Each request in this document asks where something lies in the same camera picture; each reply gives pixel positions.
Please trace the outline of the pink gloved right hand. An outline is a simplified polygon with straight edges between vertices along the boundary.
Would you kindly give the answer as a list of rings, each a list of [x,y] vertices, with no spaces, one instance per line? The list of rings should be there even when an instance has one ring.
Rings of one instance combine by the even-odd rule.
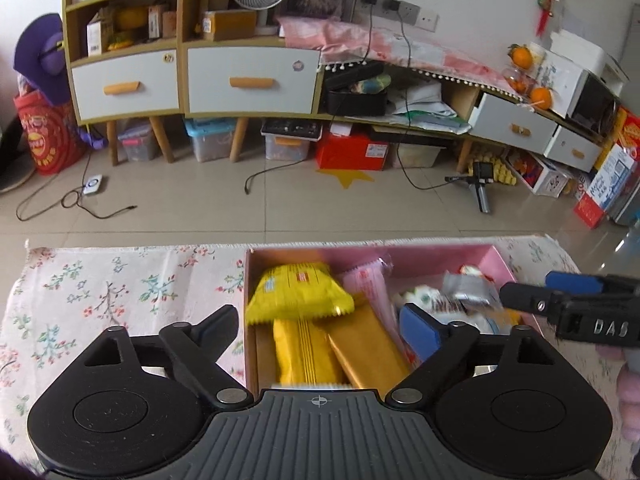
[[[610,346],[597,348],[605,359],[623,361],[617,377],[617,397],[622,420],[622,434],[630,442],[639,441],[640,396],[639,396],[639,351]]]

